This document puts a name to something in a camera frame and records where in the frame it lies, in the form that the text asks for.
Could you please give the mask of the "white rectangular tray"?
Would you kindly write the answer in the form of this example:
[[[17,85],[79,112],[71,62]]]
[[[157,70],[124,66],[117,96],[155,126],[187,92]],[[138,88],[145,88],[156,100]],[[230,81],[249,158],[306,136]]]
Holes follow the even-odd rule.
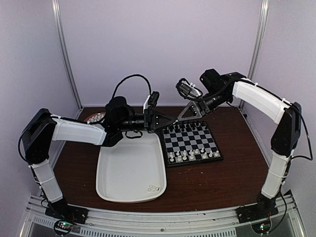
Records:
[[[148,186],[160,187],[148,192]],[[113,147],[102,147],[96,171],[96,192],[106,201],[139,203],[154,200],[166,190],[167,178],[158,135],[124,137]]]

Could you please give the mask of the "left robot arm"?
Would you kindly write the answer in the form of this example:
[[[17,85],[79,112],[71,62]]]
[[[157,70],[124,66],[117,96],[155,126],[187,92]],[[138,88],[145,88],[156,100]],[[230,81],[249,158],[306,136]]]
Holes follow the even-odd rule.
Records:
[[[142,114],[135,113],[122,96],[112,98],[105,106],[105,115],[99,122],[78,121],[53,115],[40,109],[23,130],[18,146],[24,147],[20,156],[35,174],[37,182],[52,204],[51,210],[60,219],[71,215],[71,208],[62,194],[49,162],[52,142],[75,142],[99,146],[99,161],[109,158],[127,158],[127,150],[140,158],[150,158],[149,143],[141,144],[143,132],[150,140],[158,141],[157,132],[172,125],[176,119],[152,109],[147,99]]]

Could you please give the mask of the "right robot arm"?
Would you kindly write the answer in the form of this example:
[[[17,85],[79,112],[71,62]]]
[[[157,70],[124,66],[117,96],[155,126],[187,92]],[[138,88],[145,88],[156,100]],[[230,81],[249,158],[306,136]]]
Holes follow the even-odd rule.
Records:
[[[290,159],[301,135],[301,105],[280,98],[239,72],[221,75],[215,69],[208,69],[199,80],[206,88],[206,94],[185,78],[175,86],[179,95],[189,101],[178,116],[179,121],[187,119],[187,111],[191,113],[189,119],[199,119],[220,105],[238,99],[257,109],[274,125],[270,129],[272,157],[268,174],[253,207],[253,214],[263,218],[272,210],[272,201],[286,180]]]

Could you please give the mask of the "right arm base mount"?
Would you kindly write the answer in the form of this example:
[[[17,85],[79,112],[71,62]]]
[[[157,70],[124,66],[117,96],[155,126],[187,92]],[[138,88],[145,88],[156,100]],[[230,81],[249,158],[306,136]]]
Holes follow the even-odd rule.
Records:
[[[258,204],[249,206],[243,205],[236,209],[237,218],[240,224],[265,219],[278,213],[279,211],[277,207],[272,207],[269,210],[266,210],[260,209]]]

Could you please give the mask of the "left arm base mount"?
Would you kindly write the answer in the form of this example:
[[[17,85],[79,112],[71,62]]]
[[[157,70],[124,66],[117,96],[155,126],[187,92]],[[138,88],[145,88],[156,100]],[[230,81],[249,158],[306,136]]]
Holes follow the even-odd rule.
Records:
[[[70,223],[85,224],[88,209],[71,205],[49,205],[45,210],[45,215]]]

